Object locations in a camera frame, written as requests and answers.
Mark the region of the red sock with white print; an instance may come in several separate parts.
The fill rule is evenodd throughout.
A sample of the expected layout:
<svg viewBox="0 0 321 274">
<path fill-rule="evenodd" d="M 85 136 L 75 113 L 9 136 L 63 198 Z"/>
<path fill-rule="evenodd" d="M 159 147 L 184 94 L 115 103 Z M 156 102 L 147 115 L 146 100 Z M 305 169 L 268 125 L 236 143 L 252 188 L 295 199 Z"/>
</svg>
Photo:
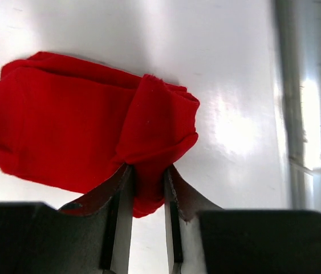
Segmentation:
<svg viewBox="0 0 321 274">
<path fill-rule="evenodd" d="M 0 73 L 0 169 L 85 194 L 135 168 L 136 218 L 164 204 L 164 171 L 198 139 L 199 100 L 183 86 L 49 52 Z"/>
</svg>

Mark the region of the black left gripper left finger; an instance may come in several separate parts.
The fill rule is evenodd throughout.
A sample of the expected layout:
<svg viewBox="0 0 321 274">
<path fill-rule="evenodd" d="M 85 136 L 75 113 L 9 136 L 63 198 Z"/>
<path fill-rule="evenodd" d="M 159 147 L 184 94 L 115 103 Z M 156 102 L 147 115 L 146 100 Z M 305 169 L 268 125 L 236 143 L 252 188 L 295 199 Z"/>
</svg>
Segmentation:
<svg viewBox="0 0 321 274">
<path fill-rule="evenodd" d="M 133 169 L 60 209 L 0 203 L 0 273 L 127 273 Z"/>
</svg>

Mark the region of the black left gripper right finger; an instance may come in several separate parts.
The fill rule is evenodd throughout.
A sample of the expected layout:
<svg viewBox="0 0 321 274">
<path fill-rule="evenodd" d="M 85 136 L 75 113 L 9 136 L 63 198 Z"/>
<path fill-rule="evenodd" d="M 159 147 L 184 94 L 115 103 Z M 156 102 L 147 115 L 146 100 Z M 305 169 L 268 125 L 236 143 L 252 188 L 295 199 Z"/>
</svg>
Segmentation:
<svg viewBox="0 0 321 274">
<path fill-rule="evenodd" d="M 321 213 L 223 209 L 164 172 L 170 273 L 321 273 Z"/>
</svg>

